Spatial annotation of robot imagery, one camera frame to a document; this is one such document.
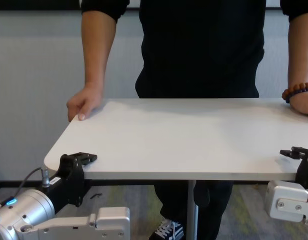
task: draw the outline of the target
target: hand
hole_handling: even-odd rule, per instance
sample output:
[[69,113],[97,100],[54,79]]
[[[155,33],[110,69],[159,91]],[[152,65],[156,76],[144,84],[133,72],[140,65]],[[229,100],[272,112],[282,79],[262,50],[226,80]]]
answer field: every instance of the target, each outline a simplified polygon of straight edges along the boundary
[[301,114],[308,114],[308,92],[302,92],[292,96],[290,105]]
[[92,110],[101,105],[102,93],[102,87],[86,85],[83,90],[78,92],[67,102],[68,121],[72,121],[77,114],[80,121],[87,119]]

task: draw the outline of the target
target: right hand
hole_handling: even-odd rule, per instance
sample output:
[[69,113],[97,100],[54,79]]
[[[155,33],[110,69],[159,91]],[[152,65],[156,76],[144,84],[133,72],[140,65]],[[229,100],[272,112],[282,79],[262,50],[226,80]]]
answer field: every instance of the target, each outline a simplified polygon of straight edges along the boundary
[[80,121],[87,119],[92,110],[98,108],[102,102],[102,87],[86,85],[80,92],[74,95],[66,104],[68,121],[78,115]]

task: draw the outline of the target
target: metal table leg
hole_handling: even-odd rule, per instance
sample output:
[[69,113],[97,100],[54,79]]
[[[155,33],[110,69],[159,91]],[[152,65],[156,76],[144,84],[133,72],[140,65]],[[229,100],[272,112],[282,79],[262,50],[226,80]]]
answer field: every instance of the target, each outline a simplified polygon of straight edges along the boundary
[[186,240],[197,240],[199,208],[194,202],[195,180],[188,181]]

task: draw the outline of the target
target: black pants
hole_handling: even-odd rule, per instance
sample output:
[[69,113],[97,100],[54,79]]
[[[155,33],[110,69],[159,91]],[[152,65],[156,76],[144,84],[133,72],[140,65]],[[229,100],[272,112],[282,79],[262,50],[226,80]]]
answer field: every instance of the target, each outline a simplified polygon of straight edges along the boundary
[[[206,181],[209,190],[209,204],[198,208],[197,240],[215,240],[219,233],[222,215],[229,202],[232,181]],[[183,225],[187,223],[187,181],[162,181],[155,185],[155,192],[163,207],[161,215]]]

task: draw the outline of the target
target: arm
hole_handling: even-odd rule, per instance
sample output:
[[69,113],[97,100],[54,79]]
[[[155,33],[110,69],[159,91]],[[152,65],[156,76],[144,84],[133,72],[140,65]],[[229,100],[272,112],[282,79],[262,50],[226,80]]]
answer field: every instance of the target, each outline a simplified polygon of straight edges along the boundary
[[288,86],[308,82],[308,13],[290,22]]
[[[308,83],[308,0],[281,0],[283,13],[289,16],[288,87]],[[308,92],[290,99],[298,112],[308,114]]]
[[103,89],[108,57],[114,41],[116,22],[100,11],[82,15],[82,44],[85,65],[85,86]]
[[67,102],[68,120],[78,114],[79,120],[89,117],[102,101],[105,71],[114,41],[116,23],[125,12],[129,0],[83,0],[82,45],[85,65],[85,86]]

